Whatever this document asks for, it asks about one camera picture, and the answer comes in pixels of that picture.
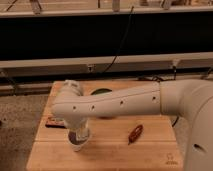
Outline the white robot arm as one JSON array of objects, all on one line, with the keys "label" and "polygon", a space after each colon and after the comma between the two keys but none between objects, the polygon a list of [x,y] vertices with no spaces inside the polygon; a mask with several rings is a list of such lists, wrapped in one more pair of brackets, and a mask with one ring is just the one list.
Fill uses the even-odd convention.
[{"label": "white robot arm", "polygon": [[189,124],[183,171],[213,171],[213,81],[189,79],[153,82],[98,95],[84,95],[82,86],[67,80],[51,112],[86,140],[90,117],[176,115]]}]

